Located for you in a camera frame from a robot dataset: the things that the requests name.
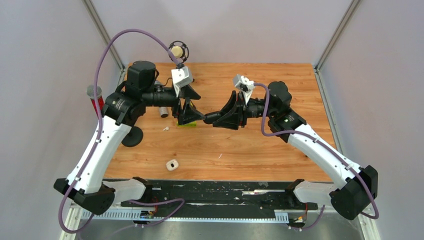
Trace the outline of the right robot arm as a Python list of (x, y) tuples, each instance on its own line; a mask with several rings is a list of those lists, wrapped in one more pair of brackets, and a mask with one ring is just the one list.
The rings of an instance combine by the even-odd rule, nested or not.
[(262, 99), (249, 98), (257, 83), (249, 81), (237, 84), (239, 92), (232, 92), (225, 106), (208, 113), (205, 123), (215, 128), (237, 130), (244, 127), (249, 118), (259, 118), (261, 128), (269, 127), (266, 137), (278, 137), (300, 150), (330, 178), (331, 183), (310, 182), (298, 179), (285, 195), (286, 204), (298, 209), (304, 203), (330, 206), (348, 220), (365, 215), (371, 206), (371, 219), (379, 218), (375, 202), (378, 195), (378, 172), (368, 165), (350, 160), (323, 140), (307, 121), (291, 108), (292, 95), (282, 81), (273, 81), (264, 87)]

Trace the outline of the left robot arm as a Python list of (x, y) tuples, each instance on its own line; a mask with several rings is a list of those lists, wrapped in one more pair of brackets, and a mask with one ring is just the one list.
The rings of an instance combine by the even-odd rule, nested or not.
[(95, 215), (128, 200), (142, 207), (152, 203), (153, 193), (143, 179), (111, 182), (103, 177), (120, 145), (134, 147), (142, 141), (144, 134), (136, 122), (148, 107), (171, 108), (179, 125), (205, 118), (192, 104), (200, 95), (191, 87), (194, 79), (187, 66), (180, 63), (171, 70), (171, 87), (156, 84), (158, 76), (156, 65), (150, 61), (136, 61), (128, 68), (126, 80), (106, 98), (80, 161), (67, 177), (55, 181), (55, 190)]

